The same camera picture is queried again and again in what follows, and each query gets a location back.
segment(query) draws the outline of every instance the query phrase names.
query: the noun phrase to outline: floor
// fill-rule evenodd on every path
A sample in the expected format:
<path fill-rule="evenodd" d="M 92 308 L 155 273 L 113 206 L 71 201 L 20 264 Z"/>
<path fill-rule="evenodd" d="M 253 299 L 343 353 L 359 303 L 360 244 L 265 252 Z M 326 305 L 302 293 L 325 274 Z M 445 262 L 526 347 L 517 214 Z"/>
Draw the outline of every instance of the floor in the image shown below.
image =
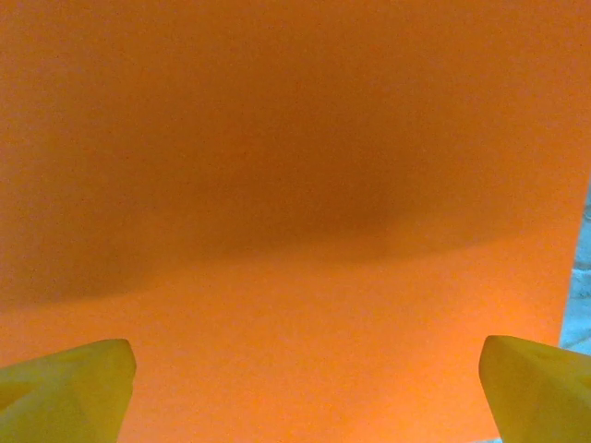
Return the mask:
<path fill-rule="evenodd" d="M 591 183 L 587 192 L 559 345 L 570 351 L 591 354 Z M 502 443 L 502 440 L 497 438 L 478 443 Z"/>

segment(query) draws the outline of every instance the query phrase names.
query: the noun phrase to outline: yellow object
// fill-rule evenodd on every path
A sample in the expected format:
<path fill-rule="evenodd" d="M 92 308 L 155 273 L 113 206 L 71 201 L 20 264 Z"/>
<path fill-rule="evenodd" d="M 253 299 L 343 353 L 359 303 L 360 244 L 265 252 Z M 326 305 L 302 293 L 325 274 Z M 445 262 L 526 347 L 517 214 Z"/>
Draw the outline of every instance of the yellow object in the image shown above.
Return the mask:
<path fill-rule="evenodd" d="M 591 357 L 491 336 L 479 371 L 503 443 L 591 442 Z"/>
<path fill-rule="evenodd" d="M 115 443 L 135 372 L 125 340 L 0 369 L 0 442 Z"/>

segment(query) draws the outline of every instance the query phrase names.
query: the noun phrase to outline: orange backdrop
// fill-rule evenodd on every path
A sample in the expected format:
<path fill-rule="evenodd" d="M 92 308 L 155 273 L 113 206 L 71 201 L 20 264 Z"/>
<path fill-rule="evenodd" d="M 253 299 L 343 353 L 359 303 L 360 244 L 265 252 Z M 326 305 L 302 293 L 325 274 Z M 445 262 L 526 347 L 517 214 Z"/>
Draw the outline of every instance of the orange backdrop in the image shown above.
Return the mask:
<path fill-rule="evenodd" d="M 0 364 L 128 338 L 121 443 L 468 442 L 555 344 L 588 2 L 5 1 Z"/>

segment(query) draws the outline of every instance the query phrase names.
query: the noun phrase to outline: orange surface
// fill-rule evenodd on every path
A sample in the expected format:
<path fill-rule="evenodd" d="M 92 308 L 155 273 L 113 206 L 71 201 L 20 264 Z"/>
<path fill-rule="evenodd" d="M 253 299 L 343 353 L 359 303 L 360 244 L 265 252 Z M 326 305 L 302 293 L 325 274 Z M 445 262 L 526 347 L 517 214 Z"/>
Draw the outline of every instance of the orange surface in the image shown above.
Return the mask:
<path fill-rule="evenodd" d="M 129 339 L 121 443 L 496 435 L 484 338 L 558 340 L 587 2 L 0 7 L 0 365 Z"/>

